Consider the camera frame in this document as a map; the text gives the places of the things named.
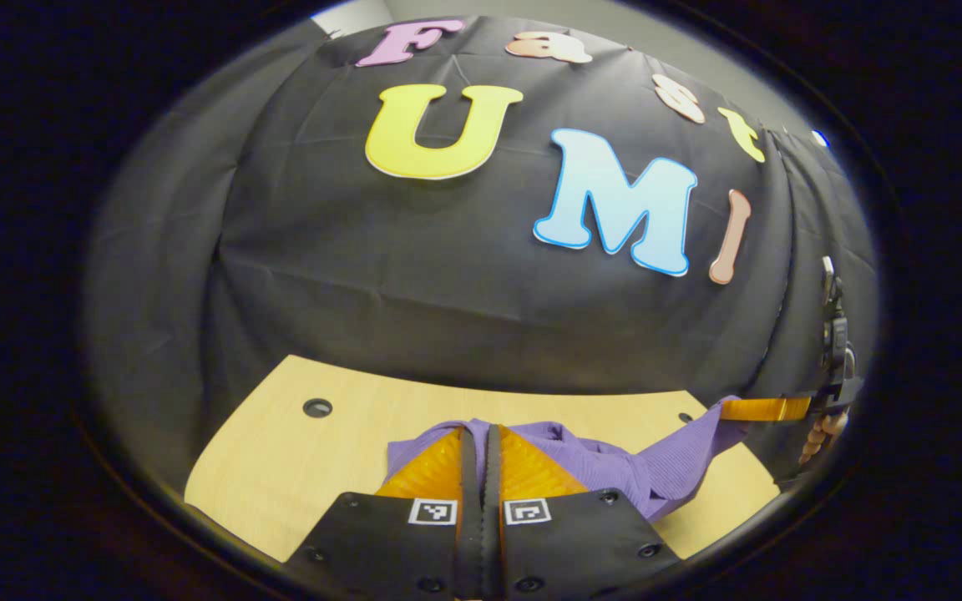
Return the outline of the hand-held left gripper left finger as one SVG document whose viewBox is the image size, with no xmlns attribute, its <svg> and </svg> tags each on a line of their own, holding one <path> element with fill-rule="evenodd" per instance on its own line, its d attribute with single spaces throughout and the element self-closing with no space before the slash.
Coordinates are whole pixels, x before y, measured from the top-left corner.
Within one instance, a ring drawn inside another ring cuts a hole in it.
<svg viewBox="0 0 962 601">
<path fill-rule="evenodd" d="M 344 492 L 287 569 L 323 601 L 458 601 L 480 587 L 481 502 L 467 427 L 450 427 L 377 493 Z"/>
</svg>

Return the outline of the black backdrop cloth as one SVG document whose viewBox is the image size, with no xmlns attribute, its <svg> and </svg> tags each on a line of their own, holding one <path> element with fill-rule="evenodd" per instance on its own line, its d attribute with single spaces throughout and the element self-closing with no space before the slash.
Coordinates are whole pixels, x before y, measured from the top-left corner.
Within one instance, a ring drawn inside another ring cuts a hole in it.
<svg viewBox="0 0 962 601">
<path fill-rule="evenodd" d="M 464 17 L 367 65 L 382 28 L 303 23 L 153 122 L 104 196 L 84 342 L 95 410 L 173 490 L 286 356 L 489 391 L 809 391 L 823 258 L 858 374 L 882 282 L 848 161 L 728 80 L 545 23 Z"/>
</svg>

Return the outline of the purple shirt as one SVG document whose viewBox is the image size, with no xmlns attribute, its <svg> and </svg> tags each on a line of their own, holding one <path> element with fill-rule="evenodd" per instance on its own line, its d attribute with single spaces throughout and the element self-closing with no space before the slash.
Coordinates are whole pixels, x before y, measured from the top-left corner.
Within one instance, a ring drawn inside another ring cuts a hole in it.
<svg viewBox="0 0 962 601">
<path fill-rule="evenodd" d="M 387 476 L 377 494 L 480 506 L 486 491 L 491 433 L 500 454 L 500 501 L 573 495 L 603 488 L 622 491 L 638 513 L 657 521 L 690 502 L 711 461 L 746 437 L 724 406 L 640 452 L 578 437 L 560 422 L 506 427 L 485 420 L 450 420 L 412 440 L 389 442 Z"/>
</svg>

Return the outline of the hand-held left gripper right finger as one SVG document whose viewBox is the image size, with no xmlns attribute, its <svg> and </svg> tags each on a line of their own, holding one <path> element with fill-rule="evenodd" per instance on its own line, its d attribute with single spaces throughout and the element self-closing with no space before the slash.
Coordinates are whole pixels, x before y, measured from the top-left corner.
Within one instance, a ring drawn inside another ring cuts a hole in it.
<svg viewBox="0 0 962 601">
<path fill-rule="evenodd" d="M 626 598 L 680 562 L 619 488 L 512 498 L 513 452 L 542 453 L 518 433 L 486 434 L 481 587 L 484 598 Z"/>
</svg>

